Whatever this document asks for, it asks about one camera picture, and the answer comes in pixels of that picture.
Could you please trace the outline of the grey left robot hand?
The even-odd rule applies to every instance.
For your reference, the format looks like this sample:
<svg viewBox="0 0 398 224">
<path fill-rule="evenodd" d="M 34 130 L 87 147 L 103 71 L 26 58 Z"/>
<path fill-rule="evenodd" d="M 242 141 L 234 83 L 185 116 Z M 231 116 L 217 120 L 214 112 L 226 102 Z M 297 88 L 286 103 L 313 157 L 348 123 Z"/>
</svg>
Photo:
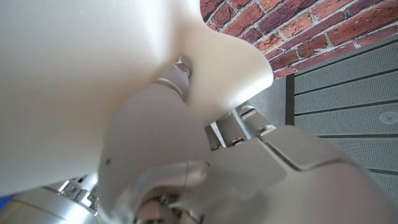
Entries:
<svg viewBox="0 0 398 224">
<path fill-rule="evenodd" d="M 98 170 L 106 223 L 396 223 L 397 207 L 350 156 L 252 106 L 217 124 L 185 103 L 182 55 L 133 94 L 105 135 Z"/>
</svg>

